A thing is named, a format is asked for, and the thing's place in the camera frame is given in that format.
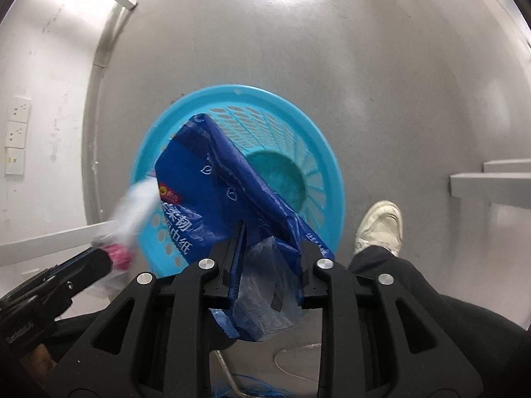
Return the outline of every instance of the power socket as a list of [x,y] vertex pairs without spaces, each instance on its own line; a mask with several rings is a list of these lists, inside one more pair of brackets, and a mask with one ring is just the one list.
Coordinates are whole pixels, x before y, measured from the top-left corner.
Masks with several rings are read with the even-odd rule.
[[6,175],[24,175],[24,152],[19,148],[5,149]]
[[9,121],[28,122],[31,110],[31,100],[22,97],[13,97],[7,107]]
[[24,122],[8,121],[5,126],[5,146],[8,148],[24,148],[26,146],[26,131],[28,125]]

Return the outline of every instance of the silver screw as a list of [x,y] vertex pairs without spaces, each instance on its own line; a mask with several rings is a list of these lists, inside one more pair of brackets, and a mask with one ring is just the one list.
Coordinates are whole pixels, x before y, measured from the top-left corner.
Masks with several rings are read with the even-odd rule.
[[395,282],[395,278],[391,274],[380,274],[378,275],[378,281],[384,286],[389,286]]
[[317,261],[317,266],[321,268],[322,270],[329,270],[331,267],[333,267],[334,261],[330,259],[319,259]]
[[214,262],[212,259],[199,260],[199,267],[202,270],[209,270],[209,269],[213,268],[215,264],[216,264],[216,262]]
[[153,275],[149,272],[142,272],[138,277],[136,277],[136,282],[139,284],[149,284],[153,280]]

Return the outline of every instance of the pink object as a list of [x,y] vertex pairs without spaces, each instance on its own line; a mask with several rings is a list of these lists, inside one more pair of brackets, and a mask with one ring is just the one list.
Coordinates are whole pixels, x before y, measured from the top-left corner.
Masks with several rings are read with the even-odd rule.
[[103,249],[107,251],[113,261],[114,270],[126,271],[129,269],[134,256],[127,247],[121,244],[111,244],[103,247]]

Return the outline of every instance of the blue plastic basket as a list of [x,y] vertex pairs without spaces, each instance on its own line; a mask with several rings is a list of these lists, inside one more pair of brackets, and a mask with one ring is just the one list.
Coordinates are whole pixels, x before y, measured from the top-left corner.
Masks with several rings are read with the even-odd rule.
[[[332,251],[337,248],[343,230],[344,191],[336,157],[310,118],[268,91],[217,85],[170,105],[146,134],[131,183],[152,172],[161,151],[197,113],[210,115],[327,246]],[[157,276],[179,273],[187,265],[169,237],[161,208],[141,232],[139,245]]]

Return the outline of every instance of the shoe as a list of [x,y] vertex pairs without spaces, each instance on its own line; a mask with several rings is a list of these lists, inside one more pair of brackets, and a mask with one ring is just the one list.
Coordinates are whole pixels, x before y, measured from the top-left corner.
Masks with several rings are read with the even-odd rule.
[[375,203],[367,211],[358,231],[354,244],[354,255],[376,245],[386,248],[398,257],[403,239],[402,214],[398,207],[388,200]]

